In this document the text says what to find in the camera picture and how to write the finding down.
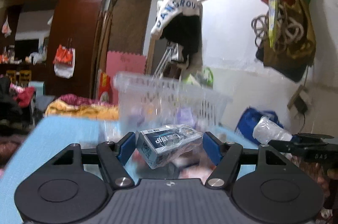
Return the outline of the dark box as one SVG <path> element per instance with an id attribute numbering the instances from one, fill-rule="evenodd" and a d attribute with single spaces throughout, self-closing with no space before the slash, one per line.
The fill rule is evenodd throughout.
<path id="1" fill-rule="evenodd" d="M 136 148 L 148 166 L 156 169 L 200 146 L 202 139 L 203 133 L 188 125 L 165 125 L 140 131 Z"/>

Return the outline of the blue shopping bag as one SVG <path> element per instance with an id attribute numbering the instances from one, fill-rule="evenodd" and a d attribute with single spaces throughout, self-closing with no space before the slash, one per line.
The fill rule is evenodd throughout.
<path id="1" fill-rule="evenodd" d="M 254 144 L 259 144 L 259 142 L 253 137 L 253 130 L 263 116 L 268 117 L 269 120 L 283 128 L 283 125 L 279 122 L 279 118 L 275 111 L 259 111 L 256 108 L 248 107 L 245 109 L 238 121 L 234 131 L 235 134 L 246 138 Z"/>

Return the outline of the white power adapter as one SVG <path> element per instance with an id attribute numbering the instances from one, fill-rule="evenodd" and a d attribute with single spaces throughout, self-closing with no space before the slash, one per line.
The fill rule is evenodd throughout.
<path id="1" fill-rule="evenodd" d="M 297 112 L 305 115 L 308 111 L 308 95 L 304 91 L 300 91 L 294 99 L 294 106 L 297 109 Z"/>

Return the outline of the orange yellow blanket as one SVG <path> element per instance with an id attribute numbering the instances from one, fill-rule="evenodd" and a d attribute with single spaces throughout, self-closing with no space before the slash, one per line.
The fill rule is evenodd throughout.
<path id="1" fill-rule="evenodd" d="M 74 106 L 57 99 L 50 103 L 45 111 L 45 116 L 68 116 L 92 120 L 112 120 L 119 119 L 119 109 L 114 106 L 105 105 L 80 105 Z"/>

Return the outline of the red orange printed bag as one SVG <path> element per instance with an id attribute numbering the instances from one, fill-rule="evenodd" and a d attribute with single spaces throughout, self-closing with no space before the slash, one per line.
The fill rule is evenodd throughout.
<path id="1" fill-rule="evenodd" d="M 97 81 L 97 99 L 108 103 L 110 101 L 110 93 L 110 76 L 99 69 Z"/>

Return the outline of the white plastic lattice basket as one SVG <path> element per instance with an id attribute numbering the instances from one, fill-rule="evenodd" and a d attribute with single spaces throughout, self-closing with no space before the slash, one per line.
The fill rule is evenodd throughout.
<path id="1" fill-rule="evenodd" d="M 232 102 L 210 88 L 135 73 L 117 74 L 114 86 L 119 91 L 120 131 L 125 133 L 172 124 L 211 131 Z"/>

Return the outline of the magenta floral quilt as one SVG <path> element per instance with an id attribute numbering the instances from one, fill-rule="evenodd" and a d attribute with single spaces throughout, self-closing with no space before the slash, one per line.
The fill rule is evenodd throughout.
<path id="1" fill-rule="evenodd" d="M 80 97 L 74 94 L 62 95 L 59 97 L 59 99 L 68 105 L 77 106 L 77 107 L 82 106 L 82 105 L 98 105 L 98 106 L 103 106 L 103 107 L 113 107 L 113 104 L 111 103 L 100 101 L 100 100 L 95 100 L 95 99 L 89 99 L 85 97 Z"/>

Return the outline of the green white shopping bag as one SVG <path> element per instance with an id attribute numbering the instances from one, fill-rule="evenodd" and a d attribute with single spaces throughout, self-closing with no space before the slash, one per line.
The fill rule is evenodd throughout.
<path id="1" fill-rule="evenodd" d="M 196 71 L 194 74 L 189 74 L 183 82 L 188 85 L 213 89 L 214 75 L 209 67 L 205 67 L 200 71 Z"/>

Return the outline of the brown hanging bag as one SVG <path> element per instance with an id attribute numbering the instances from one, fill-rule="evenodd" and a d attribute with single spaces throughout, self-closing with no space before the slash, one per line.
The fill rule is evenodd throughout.
<path id="1" fill-rule="evenodd" d="M 256 35 L 256 59 L 293 82 L 299 82 L 316 53 L 316 37 L 309 4 L 311 0 L 280 0 L 276 41 L 270 46 L 268 15 L 251 21 Z"/>

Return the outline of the pink foam mat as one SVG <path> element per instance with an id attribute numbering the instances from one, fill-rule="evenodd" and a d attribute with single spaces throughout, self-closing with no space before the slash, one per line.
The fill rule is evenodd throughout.
<path id="1" fill-rule="evenodd" d="M 106 74 L 110 77 L 110 102 L 118 105 L 119 91 L 114 86 L 114 78 L 119 73 L 144 74 L 146 56 L 141 54 L 109 51 L 106 57 Z"/>

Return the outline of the teal box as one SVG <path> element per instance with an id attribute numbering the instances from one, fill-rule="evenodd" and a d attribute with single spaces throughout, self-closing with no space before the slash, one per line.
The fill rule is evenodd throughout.
<path id="1" fill-rule="evenodd" d="M 43 81 L 30 81 L 29 87 L 35 88 L 35 95 L 37 97 L 45 94 L 45 83 Z"/>

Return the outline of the red and white plastic bag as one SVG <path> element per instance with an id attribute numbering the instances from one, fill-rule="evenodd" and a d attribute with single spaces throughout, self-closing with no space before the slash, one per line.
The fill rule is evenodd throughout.
<path id="1" fill-rule="evenodd" d="M 61 78 L 73 77 L 75 70 L 75 49 L 59 45 L 53 60 L 56 76 Z"/>

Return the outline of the metal crutches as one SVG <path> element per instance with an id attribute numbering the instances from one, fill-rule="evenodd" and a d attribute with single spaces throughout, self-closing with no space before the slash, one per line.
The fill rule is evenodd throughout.
<path id="1" fill-rule="evenodd" d="M 182 47 L 179 44 L 171 43 L 167 45 L 164 55 L 159 61 L 155 72 L 154 78 L 167 77 L 170 74 L 171 68 L 178 63 L 182 63 Z"/>

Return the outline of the brown wooden board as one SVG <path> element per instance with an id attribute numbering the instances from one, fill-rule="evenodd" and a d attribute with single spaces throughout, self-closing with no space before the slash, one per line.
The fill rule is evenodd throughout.
<path id="1" fill-rule="evenodd" d="M 152 0 L 110 0 L 108 50 L 142 54 Z"/>

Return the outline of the white DANGROUS tote bag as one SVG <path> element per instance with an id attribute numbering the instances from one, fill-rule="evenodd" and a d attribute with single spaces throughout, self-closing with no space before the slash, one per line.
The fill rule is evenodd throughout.
<path id="1" fill-rule="evenodd" d="M 200 70 L 202 60 L 202 25 L 198 0 L 162 0 L 151 29 L 151 41 L 161 39 L 182 47 L 188 70 Z"/>

